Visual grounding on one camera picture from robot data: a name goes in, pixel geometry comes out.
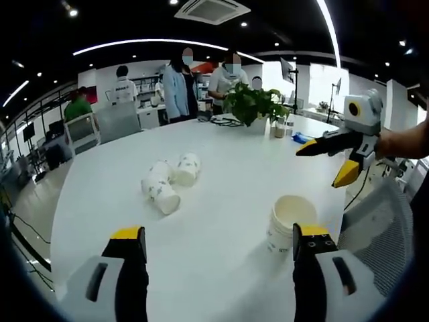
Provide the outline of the person's right hand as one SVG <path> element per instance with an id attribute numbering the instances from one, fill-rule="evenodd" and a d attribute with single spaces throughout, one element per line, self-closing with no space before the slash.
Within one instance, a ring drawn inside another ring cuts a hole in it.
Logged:
<path id="1" fill-rule="evenodd" d="M 387 129 L 381 131 L 375 145 L 375 158 L 377 160 L 395 157 L 395 139 L 395 132 Z"/>

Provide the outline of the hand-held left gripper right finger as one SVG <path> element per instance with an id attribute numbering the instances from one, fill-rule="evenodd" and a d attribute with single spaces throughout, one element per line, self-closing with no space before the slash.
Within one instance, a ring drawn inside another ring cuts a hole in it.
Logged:
<path id="1" fill-rule="evenodd" d="M 295 321 L 368 321 L 385 302 L 374 273 L 319 226 L 293 224 Z"/>

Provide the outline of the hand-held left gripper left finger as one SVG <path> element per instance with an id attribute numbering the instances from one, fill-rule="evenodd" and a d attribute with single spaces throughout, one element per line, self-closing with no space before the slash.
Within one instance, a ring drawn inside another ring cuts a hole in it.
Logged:
<path id="1" fill-rule="evenodd" d="M 69 321 L 147 321 L 145 228 L 120 229 L 68 279 Z"/>

